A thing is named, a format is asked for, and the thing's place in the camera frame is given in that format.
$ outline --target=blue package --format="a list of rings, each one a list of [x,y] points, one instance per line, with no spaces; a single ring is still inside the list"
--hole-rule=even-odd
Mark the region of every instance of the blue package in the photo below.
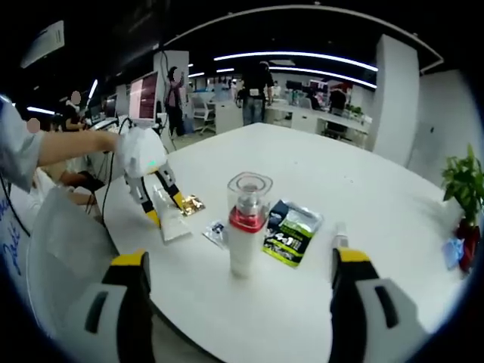
[[[464,255],[464,240],[458,238],[449,238],[447,243],[442,247],[444,253],[445,264],[449,270],[453,269],[462,256]]]

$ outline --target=plastic bottle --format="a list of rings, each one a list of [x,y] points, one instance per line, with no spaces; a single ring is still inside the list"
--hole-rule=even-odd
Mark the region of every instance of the plastic bottle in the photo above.
[[[336,223],[336,234],[334,235],[332,248],[349,247],[348,235],[345,222]]]

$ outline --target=small packet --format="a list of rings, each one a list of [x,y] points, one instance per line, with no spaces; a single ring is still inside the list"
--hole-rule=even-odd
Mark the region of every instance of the small packet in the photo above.
[[[181,214],[187,217],[202,209],[205,209],[205,204],[203,204],[200,198],[195,197],[194,195],[189,195],[183,200],[183,210],[181,211]]]
[[[442,246],[442,251],[447,269],[452,270],[464,255],[464,241],[455,237],[449,238],[447,243]]]
[[[225,230],[225,225],[222,221],[214,221],[210,223],[203,235],[223,250],[228,248],[227,231]]]

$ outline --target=white round table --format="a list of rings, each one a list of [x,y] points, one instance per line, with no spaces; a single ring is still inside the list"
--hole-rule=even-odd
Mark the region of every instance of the white round table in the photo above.
[[[388,160],[338,141],[258,124],[209,138],[169,155],[176,184],[206,209],[186,218],[193,235],[165,246],[128,194],[123,178],[110,187],[106,226],[120,253],[150,254],[151,299],[197,345],[227,363],[321,362],[331,351],[330,242],[346,223],[349,244],[365,251],[382,278],[392,278],[434,331],[462,281],[447,271],[440,224],[443,193]],[[324,223],[298,268],[261,252],[248,280],[229,271],[227,250],[202,233],[228,215],[228,181],[251,171],[274,180],[271,199],[321,213]],[[147,178],[147,189],[155,182]],[[97,192],[99,203],[105,188]]]

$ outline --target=light gray sleeve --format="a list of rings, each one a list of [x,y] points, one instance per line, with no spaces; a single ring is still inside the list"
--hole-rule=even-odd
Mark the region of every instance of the light gray sleeve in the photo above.
[[[30,133],[11,103],[0,106],[0,173],[12,184],[30,191],[44,133]]]

